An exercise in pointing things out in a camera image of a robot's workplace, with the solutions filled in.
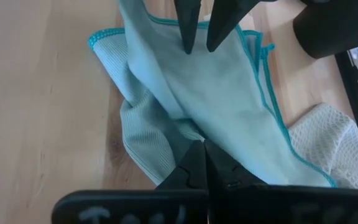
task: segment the light blue microfiber cloth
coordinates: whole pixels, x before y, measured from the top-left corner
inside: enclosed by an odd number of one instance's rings
[[[151,16],[142,0],[120,10],[125,30],[98,31],[89,45],[125,98],[125,149],[152,181],[208,138],[268,184],[336,186],[292,148],[267,65],[273,45],[262,47],[261,33],[237,26],[209,53],[202,22],[187,55],[177,21]]]

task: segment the teal cloth edge trim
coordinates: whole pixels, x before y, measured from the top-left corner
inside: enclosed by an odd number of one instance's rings
[[[247,35],[254,35],[256,36],[256,41],[255,41],[255,68],[256,71],[259,74],[259,63],[260,63],[260,57],[261,57],[261,47],[262,47],[262,40],[264,38],[264,34],[261,32],[257,32],[255,30],[243,30],[242,33],[247,36]]]
[[[173,20],[173,19],[162,19],[162,18],[158,18],[158,17],[155,17],[151,14],[149,14],[149,12],[147,12],[147,15],[149,16],[149,18],[156,22],[156,23],[159,23],[159,24],[165,24],[165,25],[170,25],[170,26],[177,26],[179,25],[178,21],[176,20]],[[198,23],[198,28],[199,29],[207,29],[208,28],[208,25],[209,25],[209,22],[208,21],[205,21],[205,22],[200,22]],[[241,30],[240,26],[239,25],[236,25],[236,28],[235,30],[237,31],[237,33],[239,34],[239,38],[240,38],[240,41],[241,41],[241,44],[242,44],[242,48],[244,49],[244,52],[246,53],[248,59],[251,61],[251,55],[248,51],[248,48],[247,48],[247,44],[246,44],[246,40],[245,40],[245,37],[244,37],[244,34],[243,34],[243,31]],[[94,34],[91,35],[91,37],[89,38],[88,40],[88,44],[90,46],[91,49],[93,49],[93,46],[95,45],[95,43],[97,43],[97,41],[105,38],[105,37],[109,37],[111,35],[117,35],[117,34],[124,34],[125,33],[125,30],[124,28],[120,27],[120,28],[109,28],[109,29],[104,29],[104,30],[100,30],[100,31],[97,31],[95,32]],[[252,34],[252,35],[257,35],[258,32],[257,31],[254,31],[254,32],[250,32],[249,34]],[[263,48],[263,49],[266,49],[268,50],[268,52],[270,50],[273,50],[274,49],[274,45],[273,44],[270,44],[268,45],[267,47]],[[321,170],[319,167],[315,166],[314,164],[311,164],[310,162],[304,160],[302,157],[300,157],[296,151],[294,150],[293,146],[292,146],[292,143],[291,143],[291,139],[290,139],[290,135],[288,133],[288,129],[287,127],[285,126],[284,124],[284,121],[283,121],[283,118],[281,116],[281,113],[280,113],[280,109],[278,108],[278,104],[277,104],[277,99],[274,95],[274,90],[273,90],[273,86],[272,86],[272,82],[271,82],[271,79],[270,79],[270,71],[269,69],[267,69],[268,67],[268,63],[267,63],[267,54],[268,52],[264,52],[266,50],[261,50],[261,57],[262,56],[265,56],[265,59],[264,59],[264,69],[265,69],[265,74],[267,76],[266,80],[267,80],[267,86],[268,86],[268,91],[269,91],[269,95],[272,99],[272,103],[273,103],[273,107],[277,113],[277,116],[274,115],[272,109],[267,105],[266,103],[266,99],[265,99],[265,95],[262,91],[262,86],[259,82],[259,78],[258,78],[258,74],[257,73],[257,69],[255,67],[255,63],[251,63],[252,65],[252,69],[254,71],[254,74],[255,74],[255,81],[258,85],[258,88],[259,88],[259,91],[260,91],[260,97],[262,99],[262,104],[264,105],[264,107],[266,108],[266,110],[269,111],[270,114],[272,114],[272,116],[276,119],[280,129],[282,130],[283,134],[284,134],[284,137],[285,139],[287,140],[287,144],[289,145],[290,147],[290,150],[292,152],[292,154],[295,156],[295,158],[297,158],[299,161],[301,161],[302,163],[304,163],[305,165],[307,165],[308,167],[312,168],[313,170],[315,170],[316,172],[320,173],[321,175],[323,175],[327,181],[331,184],[332,187],[337,187],[335,181],[332,179],[332,177],[330,177],[328,174],[326,174],[323,170]]]
[[[312,168],[316,172],[318,172],[321,175],[323,175],[328,180],[329,184],[331,184],[331,187],[337,188],[337,184],[336,184],[335,180],[330,175],[325,173],[318,166],[316,166],[316,165],[304,160],[302,157],[300,157],[298,155],[298,153],[296,153],[296,151],[294,150],[294,148],[292,146],[290,133],[288,132],[288,129],[285,127],[284,120],[283,120],[283,117],[281,115],[280,108],[278,107],[276,96],[274,94],[274,87],[273,87],[273,83],[272,83],[272,79],[271,79],[271,75],[270,75],[270,70],[269,70],[269,60],[268,60],[269,59],[269,52],[271,50],[273,50],[273,49],[274,49],[274,44],[270,44],[267,47],[262,48],[262,61],[263,61],[263,64],[264,64],[264,71],[265,71],[265,75],[266,75],[266,84],[267,84],[268,92],[269,92],[269,95],[270,95],[270,99],[272,100],[272,103],[273,103],[274,111],[275,111],[275,114],[276,114],[275,118],[277,120],[277,123],[278,123],[282,133],[284,134],[288,145],[290,146],[292,154],[299,161],[303,162],[304,164],[306,164],[307,166],[309,166],[310,168]]]
[[[88,45],[93,50],[93,45],[97,43],[97,41],[105,37],[109,37],[111,35],[123,34],[123,33],[125,33],[124,28],[108,28],[108,29],[99,30],[89,37]]]

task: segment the towel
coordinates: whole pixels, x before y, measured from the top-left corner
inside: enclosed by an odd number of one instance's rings
[[[330,174],[338,187],[358,189],[358,128],[350,117],[321,103],[290,135],[297,153]]]
[[[267,64],[273,45],[262,47],[261,33],[237,26],[209,53],[201,22],[187,55],[177,21],[151,16],[142,0],[120,10],[125,29],[101,30],[89,45],[125,98],[124,147],[152,181],[208,138],[268,184],[336,186],[291,144]]]

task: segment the black object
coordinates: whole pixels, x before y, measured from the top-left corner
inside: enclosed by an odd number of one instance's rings
[[[207,48],[214,52],[259,0],[215,0],[208,27]],[[185,52],[190,54],[196,38],[201,0],[174,0]]]
[[[300,45],[313,58],[358,47],[358,0],[308,4],[294,19],[293,29]]]
[[[305,3],[307,6],[311,4],[321,4],[321,3],[327,3],[330,0],[301,0],[301,2]]]
[[[348,52],[336,54],[335,59],[358,127],[358,69]]]
[[[209,141],[195,141],[155,190],[63,197],[52,223],[358,223],[358,190],[267,185]]]

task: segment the wooden surface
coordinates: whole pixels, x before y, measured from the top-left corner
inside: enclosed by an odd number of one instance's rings
[[[146,1],[175,18],[173,1]],[[351,115],[333,57],[313,60],[291,29],[293,0],[260,4],[254,25],[274,42],[273,83],[287,124],[319,102]],[[200,18],[211,12],[203,1]],[[0,0],[0,223],[49,223],[54,203],[78,189],[151,189],[125,153],[122,96],[87,46],[122,25],[113,0]]]

